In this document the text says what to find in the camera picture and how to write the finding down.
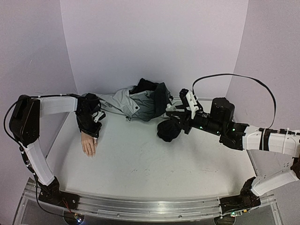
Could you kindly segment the clear nail polish bottle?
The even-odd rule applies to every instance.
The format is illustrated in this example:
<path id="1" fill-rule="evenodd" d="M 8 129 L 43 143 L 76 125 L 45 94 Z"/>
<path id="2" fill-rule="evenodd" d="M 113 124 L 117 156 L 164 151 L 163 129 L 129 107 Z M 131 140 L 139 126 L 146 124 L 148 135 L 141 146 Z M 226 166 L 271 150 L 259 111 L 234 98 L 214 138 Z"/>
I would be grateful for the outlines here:
<path id="1" fill-rule="evenodd" d="M 176 112 L 176 111 L 177 111 L 176 106 L 174 106 L 172 104 L 167 104 L 166 112 Z"/>

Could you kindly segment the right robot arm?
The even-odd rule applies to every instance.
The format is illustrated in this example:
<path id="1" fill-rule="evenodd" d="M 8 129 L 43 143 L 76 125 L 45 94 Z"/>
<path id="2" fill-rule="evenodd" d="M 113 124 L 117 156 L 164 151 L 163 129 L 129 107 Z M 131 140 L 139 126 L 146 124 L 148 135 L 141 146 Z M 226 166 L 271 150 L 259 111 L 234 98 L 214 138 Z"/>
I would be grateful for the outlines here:
<path id="1" fill-rule="evenodd" d="M 180 105 L 167 104 L 166 115 L 178 123 L 185 134 L 192 128 L 219 136 L 219 142 L 233 150 L 262 150 L 288 155 L 292 165 L 285 164 L 271 175 L 260 175 L 250 182 L 256 196 L 300 179 L 300 132 L 290 129 L 259 128 L 233 121 L 234 105 L 226 98 L 212 100 L 209 113 L 200 110 L 191 97 Z"/>

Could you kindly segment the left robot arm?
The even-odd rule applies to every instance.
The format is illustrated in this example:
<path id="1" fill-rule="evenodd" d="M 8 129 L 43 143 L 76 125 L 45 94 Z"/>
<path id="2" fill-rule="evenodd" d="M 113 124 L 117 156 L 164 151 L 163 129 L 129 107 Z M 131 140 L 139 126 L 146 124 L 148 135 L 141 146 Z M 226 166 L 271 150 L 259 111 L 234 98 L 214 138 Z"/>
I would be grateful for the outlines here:
<path id="1" fill-rule="evenodd" d="M 40 119 L 43 116 L 59 113 L 75 113 L 81 132 L 94 139 L 99 137 L 101 120 L 105 113 L 101 110 L 100 99 L 94 94 L 59 94 L 48 96 L 21 95 L 9 111 L 12 112 L 6 134 L 20 146 L 23 161 L 38 183 L 50 186 L 45 197 L 52 204 L 63 201 L 63 193 L 52 185 L 56 178 L 48 166 L 40 147 Z"/>

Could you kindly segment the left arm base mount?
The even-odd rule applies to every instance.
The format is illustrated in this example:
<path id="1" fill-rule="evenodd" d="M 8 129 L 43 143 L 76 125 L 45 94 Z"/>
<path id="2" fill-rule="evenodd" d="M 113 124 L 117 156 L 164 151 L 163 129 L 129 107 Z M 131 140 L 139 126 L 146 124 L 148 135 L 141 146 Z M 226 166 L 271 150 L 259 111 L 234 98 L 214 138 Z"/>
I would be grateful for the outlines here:
<path id="1" fill-rule="evenodd" d="M 38 196 L 39 201 L 59 207 L 64 207 L 70 210 L 77 209 L 80 200 L 79 195 L 60 191 L 60 185 L 55 180 L 49 186 L 45 186 L 40 183 L 38 184 L 41 188 L 40 194 Z"/>

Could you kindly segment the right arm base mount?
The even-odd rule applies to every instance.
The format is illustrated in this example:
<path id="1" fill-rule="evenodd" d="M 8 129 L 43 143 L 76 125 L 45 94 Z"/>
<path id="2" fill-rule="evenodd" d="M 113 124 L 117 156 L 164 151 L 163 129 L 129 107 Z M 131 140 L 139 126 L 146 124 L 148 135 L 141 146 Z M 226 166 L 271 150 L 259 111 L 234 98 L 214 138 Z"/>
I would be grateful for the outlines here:
<path id="1" fill-rule="evenodd" d="M 256 196 L 251 190 L 251 184 L 246 182 L 239 195 L 222 197 L 219 206 L 222 214 L 228 214 L 236 211 L 249 210 L 261 205 L 260 197 Z"/>

